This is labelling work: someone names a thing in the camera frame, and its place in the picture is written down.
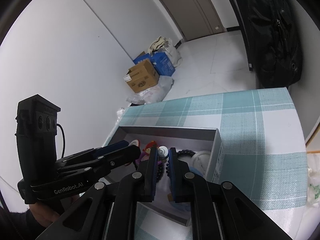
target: white storage box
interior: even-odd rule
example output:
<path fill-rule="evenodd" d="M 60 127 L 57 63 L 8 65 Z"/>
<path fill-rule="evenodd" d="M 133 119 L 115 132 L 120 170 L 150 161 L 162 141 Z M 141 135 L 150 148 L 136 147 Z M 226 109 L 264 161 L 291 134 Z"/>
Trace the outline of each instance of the white storage box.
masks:
<path fill-rule="evenodd" d="M 108 145 L 121 140 L 131 142 L 135 139 L 140 141 L 141 150 L 149 142 L 156 141 L 158 146 L 166 146 L 168 149 L 175 147 L 177 152 L 185 149 L 196 153 L 203 150 L 210 151 L 211 154 L 204 178 L 207 181 L 218 183 L 224 158 L 218 129 L 119 126 Z M 113 169 L 105 178 L 111 183 L 118 182 L 125 175 L 135 171 L 135 167 L 131 163 L 129 166 L 120 166 Z M 164 173 L 161 180 L 156 184 L 155 200 L 152 203 L 142 204 L 159 215 L 188 226 L 191 218 L 188 205 L 169 202 L 167 196 L 170 193 L 169 184 L 170 179 Z"/>

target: red toy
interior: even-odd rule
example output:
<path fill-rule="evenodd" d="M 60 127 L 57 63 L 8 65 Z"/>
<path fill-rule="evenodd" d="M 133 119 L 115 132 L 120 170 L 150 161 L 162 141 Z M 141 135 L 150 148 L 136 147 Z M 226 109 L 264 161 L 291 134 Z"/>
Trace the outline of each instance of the red toy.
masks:
<path fill-rule="evenodd" d="M 146 147 L 145 147 L 142 151 L 143 151 L 143 152 L 146 152 L 146 155 L 149 156 L 150 151 L 151 151 L 151 148 L 152 148 L 153 146 L 155 146 L 155 147 L 158 149 L 158 145 L 157 145 L 156 141 L 151 141 L 150 143 L 148 143 L 148 144 L 146 145 Z"/>
<path fill-rule="evenodd" d="M 158 145 L 157 145 L 157 143 L 155 141 L 151 141 L 150 143 L 148 143 L 146 145 L 146 147 L 144 149 L 142 149 L 140 157 L 135 161 L 137 166 L 139 166 L 139 163 L 141 162 L 141 159 L 144 156 L 149 156 L 150 155 L 150 151 L 151 151 L 151 148 L 153 146 L 155 146 L 158 149 Z"/>

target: teal checkered cloth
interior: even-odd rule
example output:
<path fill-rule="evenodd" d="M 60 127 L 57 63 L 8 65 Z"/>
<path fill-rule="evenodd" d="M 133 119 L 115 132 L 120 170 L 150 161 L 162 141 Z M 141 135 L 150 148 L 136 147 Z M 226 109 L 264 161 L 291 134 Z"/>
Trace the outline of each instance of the teal checkered cloth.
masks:
<path fill-rule="evenodd" d="M 130 107 L 119 125 L 218 128 L 225 153 L 220 182 L 231 181 L 295 237 L 307 199 L 307 156 L 287 89 L 230 92 Z M 136 239 L 173 239 L 167 232 L 159 234 L 159 225 L 148 224 L 148 212 L 139 207 Z M 170 223 L 175 234 L 180 225 Z M 174 239 L 192 239 L 190 229 L 182 228 L 181 232 Z"/>

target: white tile floor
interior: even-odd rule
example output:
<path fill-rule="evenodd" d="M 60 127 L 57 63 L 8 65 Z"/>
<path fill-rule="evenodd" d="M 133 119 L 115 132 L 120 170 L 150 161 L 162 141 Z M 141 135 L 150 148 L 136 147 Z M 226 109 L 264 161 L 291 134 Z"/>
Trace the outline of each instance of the white tile floor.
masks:
<path fill-rule="evenodd" d="M 255 89 L 240 31 L 188 41 L 178 51 L 183 61 L 172 75 L 174 84 L 164 101 Z"/>

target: plastic bag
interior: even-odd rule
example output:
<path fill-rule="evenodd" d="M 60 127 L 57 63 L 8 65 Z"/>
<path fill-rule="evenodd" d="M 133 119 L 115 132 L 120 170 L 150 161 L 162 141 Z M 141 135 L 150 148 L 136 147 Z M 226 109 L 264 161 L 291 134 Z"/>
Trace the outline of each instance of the plastic bag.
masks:
<path fill-rule="evenodd" d="M 317 155 L 314 155 L 312 162 L 313 169 L 308 168 L 308 198 L 307 202 L 311 205 L 320 200 L 320 160 Z"/>
<path fill-rule="evenodd" d="M 172 83 L 172 77 L 160 76 L 158 84 L 139 93 L 130 95 L 127 101 L 136 105 L 161 102 L 170 91 Z"/>
<path fill-rule="evenodd" d="M 172 44 L 171 39 L 167 39 L 166 43 L 158 49 L 158 52 L 165 52 L 174 67 L 178 67 L 182 62 L 181 55 Z"/>
<path fill-rule="evenodd" d="M 124 112 L 125 112 L 124 107 L 121 107 L 121 108 L 117 111 L 117 116 L 118 116 L 117 122 L 120 121 L 120 119 L 121 119 L 121 117 L 123 116 Z"/>

